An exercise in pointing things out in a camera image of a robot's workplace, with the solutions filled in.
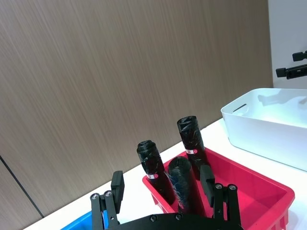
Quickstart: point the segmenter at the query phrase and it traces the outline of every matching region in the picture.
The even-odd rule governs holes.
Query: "screw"
[[[92,195],[92,199],[93,199],[93,200],[97,199],[98,197],[99,197],[99,195],[98,195],[98,194],[94,194],[94,195]]]
[[[155,222],[158,219],[158,217],[156,215],[151,215],[149,219],[151,222]]]
[[[182,214],[176,214],[176,215],[175,215],[175,218],[176,218],[177,220],[181,220],[181,219],[182,219]]]
[[[110,191],[106,192],[105,196],[111,196],[112,193]]]
[[[234,185],[229,186],[230,190],[236,190],[236,187]]]
[[[221,186],[220,184],[216,184],[215,187],[216,187],[217,189],[221,189],[221,188],[222,188],[222,186]]]

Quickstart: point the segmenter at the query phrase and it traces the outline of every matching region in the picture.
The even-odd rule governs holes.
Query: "white wall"
[[[293,62],[292,54],[307,50],[307,0],[269,0],[273,82],[275,88],[307,89],[307,76],[277,78],[277,68],[307,64]]]

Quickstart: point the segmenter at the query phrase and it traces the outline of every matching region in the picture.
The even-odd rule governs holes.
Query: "white plastic bin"
[[[232,145],[307,171],[307,90],[255,89],[221,112]]]

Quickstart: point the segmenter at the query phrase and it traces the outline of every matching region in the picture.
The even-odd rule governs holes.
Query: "black clamp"
[[[215,183],[215,177],[208,165],[201,166],[201,186],[207,196],[210,207],[213,207],[213,218],[224,221],[223,202],[227,207],[227,221],[241,225],[237,186],[229,184],[224,187]]]
[[[116,171],[113,173],[111,190],[103,195],[91,195],[93,229],[103,230],[119,225],[117,214],[120,212],[124,189],[123,171]]]
[[[292,54],[292,58],[293,58],[293,61],[302,61],[305,58],[307,59],[307,51],[305,51],[305,53],[303,52],[294,53]]]
[[[182,213],[154,214],[124,224],[119,224],[117,214],[125,188],[123,172],[113,174],[111,190],[103,195],[94,193],[92,202],[93,230],[186,230],[206,228],[208,230],[243,230],[241,227],[237,186],[230,184],[224,187],[215,183],[209,165],[200,166],[201,185],[206,193],[210,206],[213,207],[213,218]],[[227,220],[224,220],[223,202],[227,206]]]
[[[292,54],[293,61],[301,61],[307,58],[307,51],[305,53],[299,52]],[[276,75],[278,78],[286,77],[287,79],[299,78],[307,76],[307,65],[295,66],[291,68],[279,68],[276,69]]]

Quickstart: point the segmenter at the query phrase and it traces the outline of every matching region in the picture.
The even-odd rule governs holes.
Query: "bin handle slot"
[[[239,109],[241,109],[241,108],[243,108],[244,106],[246,106],[247,104],[243,104],[243,105],[241,105],[239,108],[237,108],[237,109],[235,109],[234,111],[233,111],[233,113],[235,112],[235,111],[237,111],[237,110],[239,110]]]

